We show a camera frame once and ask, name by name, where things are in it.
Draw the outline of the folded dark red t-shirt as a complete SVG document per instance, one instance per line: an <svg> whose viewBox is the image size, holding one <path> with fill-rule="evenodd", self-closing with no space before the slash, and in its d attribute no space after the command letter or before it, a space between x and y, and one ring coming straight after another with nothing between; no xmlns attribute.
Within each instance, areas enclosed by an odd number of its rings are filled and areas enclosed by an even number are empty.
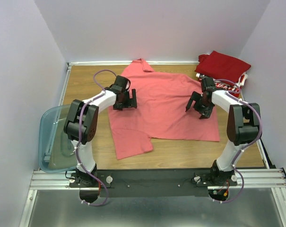
<svg viewBox="0 0 286 227"><path fill-rule="evenodd" d="M199 56L195 71L214 79L227 79L238 82L239 78L251 68L251 65L232 56L216 51Z"/></svg>

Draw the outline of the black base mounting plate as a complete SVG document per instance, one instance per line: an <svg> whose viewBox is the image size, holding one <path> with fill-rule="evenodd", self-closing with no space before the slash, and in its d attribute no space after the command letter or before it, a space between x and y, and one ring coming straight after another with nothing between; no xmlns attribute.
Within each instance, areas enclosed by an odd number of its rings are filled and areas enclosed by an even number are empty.
<svg viewBox="0 0 286 227"><path fill-rule="evenodd" d="M94 170L91 177L79 170L71 174L69 186L79 188L82 200L101 198L214 196L226 200L229 186L236 186L234 171L212 168Z"/></svg>

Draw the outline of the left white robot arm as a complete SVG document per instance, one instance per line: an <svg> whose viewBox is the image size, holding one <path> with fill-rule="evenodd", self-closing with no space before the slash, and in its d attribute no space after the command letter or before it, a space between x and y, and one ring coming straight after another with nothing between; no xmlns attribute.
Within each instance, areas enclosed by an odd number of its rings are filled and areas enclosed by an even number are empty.
<svg viewBox="0 0 286 227"><path fill-rule="evenodd" d="M136 90L130 89L130 85L128 78L116 76L115 82L98 95L83 101L75 99L70 104L63 131L74 145L76 169L82 172L80 181L86 187L96 183L91 141L96 134L98 115L108 107L119 111L137 108Z"/></svg>

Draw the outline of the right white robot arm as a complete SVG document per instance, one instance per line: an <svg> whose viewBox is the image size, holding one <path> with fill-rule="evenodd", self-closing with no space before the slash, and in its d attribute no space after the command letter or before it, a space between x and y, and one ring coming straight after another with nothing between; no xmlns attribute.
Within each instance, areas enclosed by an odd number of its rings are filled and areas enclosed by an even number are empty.
<svg viewBox="0 0 286 227"><path fill-rule="evenodd" d="M223 185L232 179L236 163L245 149L257 142L262 135L260 106L242 101L230 91L217 88L213 78L203 76L200 83L202 92L192 93L186 110L193 108L201 119L208 119L214 107L220 106L228 113L228 142L210 170L194 176L193 180L198 187Z"/></svg>

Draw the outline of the folded red white printed t-shirt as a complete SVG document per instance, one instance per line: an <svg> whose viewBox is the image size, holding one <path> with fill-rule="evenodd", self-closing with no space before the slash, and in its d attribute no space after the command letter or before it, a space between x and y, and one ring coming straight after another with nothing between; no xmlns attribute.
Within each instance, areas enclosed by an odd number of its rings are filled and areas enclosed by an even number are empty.
<svg viewBox="0 0 286 227"><path fill-rule="evenodd" d="M241 89L244 86L248 75L246 73L242 74L237 82L232 82L227 79L214 79L214 83L217 88L228 90L234 97L239 97L241 94Z"/></svg>

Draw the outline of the blue plastic bin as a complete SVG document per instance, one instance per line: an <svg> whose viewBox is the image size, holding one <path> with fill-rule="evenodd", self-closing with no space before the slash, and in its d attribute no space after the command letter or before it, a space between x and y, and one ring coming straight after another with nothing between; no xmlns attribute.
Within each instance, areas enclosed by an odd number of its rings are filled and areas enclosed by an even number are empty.
<svg viewBox="0 0 286 227"><path fill-rule="evenodd" d="M70 105L53 107L41 117L38 163L46 173L61 173L76 167L74 146L63 131L69 108Z"/></svg>

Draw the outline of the pink t-shirt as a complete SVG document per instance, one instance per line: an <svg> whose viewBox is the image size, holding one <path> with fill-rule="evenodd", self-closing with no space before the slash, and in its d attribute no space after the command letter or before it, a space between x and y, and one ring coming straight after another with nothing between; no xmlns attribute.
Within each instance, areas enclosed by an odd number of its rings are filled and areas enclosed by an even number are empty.
<svg viewBox="0 0 286 227"><path fill-rule="evenodd" d="M136 90L137 108L108 108L117 159L153 150L152 138L168 140L220 140L217 113L201 119L186 111L192 92L200 83L185 74L155 71L144 59L133 60L121 74Z"/></svg>

